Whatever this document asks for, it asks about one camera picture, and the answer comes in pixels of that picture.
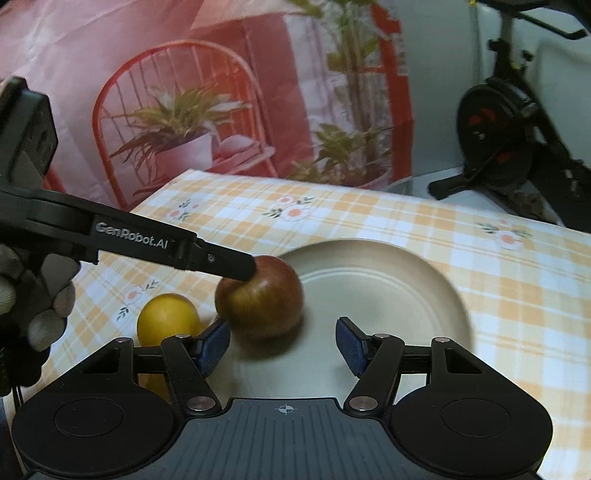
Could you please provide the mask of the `gloved left hand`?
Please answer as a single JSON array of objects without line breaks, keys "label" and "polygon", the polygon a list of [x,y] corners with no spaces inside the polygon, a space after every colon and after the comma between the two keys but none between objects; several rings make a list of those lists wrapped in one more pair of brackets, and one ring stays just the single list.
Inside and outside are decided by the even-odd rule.
[{"label": "gloved left hand", "polygon": [[41,377],[51,347],[64,334],[75,302],[80,263],[1,247],[1,395]]}]

